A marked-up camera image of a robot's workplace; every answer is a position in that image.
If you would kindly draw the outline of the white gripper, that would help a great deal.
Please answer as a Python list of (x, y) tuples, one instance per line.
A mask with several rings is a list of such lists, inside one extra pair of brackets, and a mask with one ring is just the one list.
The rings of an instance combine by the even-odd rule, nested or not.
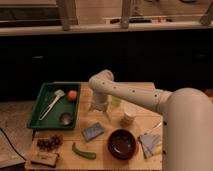
[(88, 109), (88, 113), (98, 110), (103, 111), (103, 114), (106, 116), (107, 120), (111, 122), (110, 113), (107, 110), (108, 108), (108, 96), (104, 93), (93, 92), (91, 106)]

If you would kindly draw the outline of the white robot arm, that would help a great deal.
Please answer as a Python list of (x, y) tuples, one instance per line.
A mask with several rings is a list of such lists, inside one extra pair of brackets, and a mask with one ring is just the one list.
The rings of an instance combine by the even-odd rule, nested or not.
[(202, 91), (135, 87), (116, 82), (109, 70), (88, 85), (97, 110), (107, 108), (112, 95), (163, 117), (162, 171), (213, 171), (213, 102)]

